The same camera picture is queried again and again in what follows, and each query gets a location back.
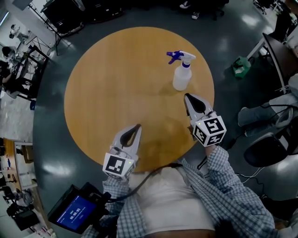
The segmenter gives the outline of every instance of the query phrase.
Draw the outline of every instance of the spray bottle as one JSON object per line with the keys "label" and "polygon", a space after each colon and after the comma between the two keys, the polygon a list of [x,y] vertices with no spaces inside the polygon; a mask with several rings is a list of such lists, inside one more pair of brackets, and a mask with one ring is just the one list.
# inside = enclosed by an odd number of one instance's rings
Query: spray bottle
{"label": "spray bottle", "polygon": [[172,64],[175,60],[183,60],[181,65],[176,68],[173,79],[173,87],[178,91],[183,91],[184,89],[186,89],[192,76],[190,70],[190,61],[192,59],[195,60],[196,57],[195,55],[181,50],[175,52],[167,52],[167,55],[172,57],[169,65]]}

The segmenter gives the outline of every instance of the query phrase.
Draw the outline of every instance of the blue screen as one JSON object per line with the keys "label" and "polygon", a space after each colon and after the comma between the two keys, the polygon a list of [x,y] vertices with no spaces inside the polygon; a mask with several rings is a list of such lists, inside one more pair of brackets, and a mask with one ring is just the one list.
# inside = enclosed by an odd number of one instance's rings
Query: blue screen
{"label": "blue screen", "polygon": [[68,228],[77,230],[95,208],[95,204],[87,201],[81,196],[76,196],[58,218],[57,222]]}

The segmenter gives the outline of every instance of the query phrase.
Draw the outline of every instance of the spray nozzle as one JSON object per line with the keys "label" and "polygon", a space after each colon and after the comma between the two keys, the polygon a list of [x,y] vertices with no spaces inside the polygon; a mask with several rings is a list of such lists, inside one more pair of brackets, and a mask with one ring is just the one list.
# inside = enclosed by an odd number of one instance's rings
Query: spray nozzle
{"label": "spray nozzle", "polygon": [[174,51],[174,52],[167,52],[168,56],[172,57],[172,60],[169,62],[169,65],[175,62],[176,60],[183,60],[186,65],[190,64],[190,61],[196,59],[195,55],[184,52],[182,50]]}

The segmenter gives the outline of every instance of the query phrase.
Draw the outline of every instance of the plaid shirt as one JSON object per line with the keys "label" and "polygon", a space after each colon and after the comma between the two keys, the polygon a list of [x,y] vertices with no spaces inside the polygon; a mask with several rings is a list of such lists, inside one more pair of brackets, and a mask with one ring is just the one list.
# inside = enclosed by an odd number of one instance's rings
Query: plaid shirt
{"label": "plaid shirt", "polygon": [[[272,215],[265,209],[259,197],[242,185],[230,166],[228,157],[228,153],[219,146],[213,150],[207,159],[209,182],[185,159],[181,163],[193,190],[200,196],[214,224],[218,224],[220,220],[228,220],[240,237],[277,237],[278,231],[274,229]],[[128,181],[123,182],[111,177],[103,182],[103,186],[104,191],[109,192],[112,198],[129,192]],[[118,238],[140,238],[146,235],[146,225],[136,194],[125,201],[107,204],[106,208],[110,213],[101,218],[100,225],[108,227],[119,216]],[[98,235],[99,232],[89,227],[82,237],[95,238]]]}

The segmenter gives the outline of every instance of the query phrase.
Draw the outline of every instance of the white marker cube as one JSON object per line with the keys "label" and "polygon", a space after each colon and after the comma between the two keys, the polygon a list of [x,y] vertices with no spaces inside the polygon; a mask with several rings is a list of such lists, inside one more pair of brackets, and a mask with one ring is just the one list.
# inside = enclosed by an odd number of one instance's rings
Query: white marker cube
{"label": "white marker cube", "polygon": [[134,160],[106,153],[102,171],[110,177],[126,180],[134,168]]}
{"label": "white marker cube", "polygon": [[221,142],[226,132],[224,121],[218,116],[197,121],[192,134],[207,147]]}

